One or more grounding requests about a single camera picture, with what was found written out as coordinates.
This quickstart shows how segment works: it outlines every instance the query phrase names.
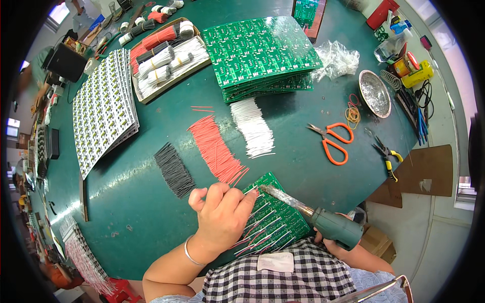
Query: hand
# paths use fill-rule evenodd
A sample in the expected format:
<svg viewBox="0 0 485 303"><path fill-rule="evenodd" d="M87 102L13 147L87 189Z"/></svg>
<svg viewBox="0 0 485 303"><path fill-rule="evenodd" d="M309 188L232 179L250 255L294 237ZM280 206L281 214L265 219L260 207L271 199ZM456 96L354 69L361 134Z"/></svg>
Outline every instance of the hand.
<svg viewBox="0 0 485 303"><path fill-rule="evenodd" d="M41 88L39 90L39 92L37 93L37 96L35 97L35 107L39 107L40 103L42 102L42 100L44 99L44 96L46 95L46 90L44 90L44 88Z"/></svg>
<svg viewBox="0 0 485 303"><path fill-rule="evenodd" d="M197 212L199 229L187 243L190 256L207 264L234 245L243 234L257 196L257 190L244 195L225 183L215 183L209 190L194 189L189 204Z"/></svg>
<svg viewBox="0 0 485 303"><path fill-rule="evenodd" d="M345 214L342 214L342 213L339 213L339 212L336 212L336 214L342 215L345 218L352 221L352 218L350 218L349 216L347 216ZM315 236L315 243L323 242L325 247L327 248L328 252L331 253L332 255L334 255L337 259L343 260L350 253L349 251L338 246L335 243L334 240L324 239L322 234L317 230L316 227L314 227L313 230L317 232L317 235Z"/></svg>

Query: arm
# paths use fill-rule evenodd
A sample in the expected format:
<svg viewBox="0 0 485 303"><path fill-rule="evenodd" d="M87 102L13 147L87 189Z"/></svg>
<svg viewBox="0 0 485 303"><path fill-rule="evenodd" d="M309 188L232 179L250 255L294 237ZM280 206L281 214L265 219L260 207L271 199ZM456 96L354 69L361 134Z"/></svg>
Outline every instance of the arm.
<svg viewBox="0 0 485 303"><path fill-rule="evenodd" d="M64 270L64 267L62 267L62 265L61 265L61 264L59 264L59 263L56 263L56 264L54 264L54 265L55 265L55 266L56 266L56 267L59 269L59 271L60 271L60 272L61 272L61 274L64 276L64 278L66 279L66 281L67 281L68 283L71 283L71 282L72 282L72 278L71 278L71 276L70 276L70 275L69 275L69 274L68 274L68 273L67 273L67 272Z"/></svg>
<svg viewBox="0 0 485 303"><path fill-rule="evenodd" d="M244 195L228 184L216 183L209 190L195 189L189 204L197 212L199 229L187 242L187 252L197 263L208 264L231 247L243 234L258 192ZM147 302L165 295L194 296L187 286L205 265L193 263L184 251L184 244L161 256L143 276L143 292Z"/></svg>
<svg viewBox="0 0 485 303"><path fill-rule="evenodd" d="M50 85L47 83L47 79L46 81L44 82L44 86L42 86L40 89L39 89L39 92L37 93L37 96L35 97L35 107L39 107L40 105L40 102L44 99L44 96L46 95L47 93L47 90L49 89Z"/></svg>
<svg viewBox="0 0 485 303"><path fill-rule="evenodd" d="M315 242L320 241L325 244L325 247L331 254L333 254L337 259L347 263L347 265L352 268L358 268L370 272L387 271L395 275L394 270L389 263L378 256L369 253L359 244L357 244L357 246L351 251L346 251L338 246L335 241L322 239L322 234L317 232Z"/></svg>
<svg viewBox="0 0 485 303"><path fill-rule="evenodd" d="M78 15L82 14L82 7L79 5L78 0L72 0L72 4L74 4L74 7L78 10Z"/></svg>

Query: worker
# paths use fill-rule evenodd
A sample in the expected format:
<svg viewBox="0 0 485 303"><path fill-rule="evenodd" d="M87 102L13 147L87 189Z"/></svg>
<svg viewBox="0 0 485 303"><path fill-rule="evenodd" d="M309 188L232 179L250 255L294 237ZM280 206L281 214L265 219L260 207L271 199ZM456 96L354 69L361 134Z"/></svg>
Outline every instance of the worker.
<svg viewBox="0 0 485 303"><path fill-rule="evenodd" d="M73 289L84 282L79 272L74 271L71 275L60 263L52 263L44 253L43 246L37 255L32 256L38 264L40 271L46 279L49 279L57 288Z"/></svg>
<svg viewBox="0 0 485 303"><path fill-rule="evenodd" d="M32 97L35 100L35 108L40 105L40 102L44 99L44 96L50 88L50 85L47 83L47 75L49 71L43 69L42 65L52 49L53 47L43 48L32 61L29 62L29 66L20 71L20 76L17 82L17 96L22 93L28 93L29 97Z"/></svg>
<svg viewBox="0 0 485 303"><path fill-rule="evenodd" d="M197 212L198 230L186 246L182 243L161 256L145 272L146 302L232 302L236 298L241 302L325 302L394 278L392 267L362 246L346 251L317 233L314 239L302 239L280 251L292 253L293 272L258 271L258 257L244 256L209 270L204 290L196 294L188 284L238 241L257 196L257 189L244 195L225 183L213 184L209 190L194 189L189 205ZM372 299L407 301L398 287Z"/></svg>
<svg viewBox="0 0 485 303"><path fill-rule="evenodd" d="M59 0L57 5L62 3L65 3L71 14L74 14L72 17L73 32L77 33L83 27L89 28L94 23L94 18L88 16L84 8L84 2L81 0Z"/></svg>

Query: stack of white circuit boards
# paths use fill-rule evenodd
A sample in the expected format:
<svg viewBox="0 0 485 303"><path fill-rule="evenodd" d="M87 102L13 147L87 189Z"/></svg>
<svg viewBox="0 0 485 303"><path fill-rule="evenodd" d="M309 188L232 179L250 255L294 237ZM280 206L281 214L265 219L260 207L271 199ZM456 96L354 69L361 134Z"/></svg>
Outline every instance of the stack of white circuit boards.
<svg viewBox="0 0 485 303"><path fill-rule="evenodd" d="M72 103L74 141L82 178L96 162L138 132L127 49L112 51L79 89Z"/></svg>
<svg viewBox="0 0 485 303"><path fill-rule="evenodd" d="M313 90L322 61L293 17L227 23L202 31L225 102Z"/></svg>

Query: lace sleeve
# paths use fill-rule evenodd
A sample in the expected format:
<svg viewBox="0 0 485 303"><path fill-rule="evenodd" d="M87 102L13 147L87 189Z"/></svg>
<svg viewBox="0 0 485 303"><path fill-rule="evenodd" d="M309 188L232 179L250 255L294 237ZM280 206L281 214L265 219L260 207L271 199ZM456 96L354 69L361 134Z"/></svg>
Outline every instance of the lace sleeve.
<svg viewBox="0 0 485 303"><path fill-rule="evenodd" d="M349 269L350 276L352 277L357 291L367 289L369 287L379 285L385 282L389 282L394 279L395 276L386 271L370 272L365 270L360 270L357 268ZM407 303L407 297L404 291L398 286L386 289L366 300L366 303Z"/></svg>

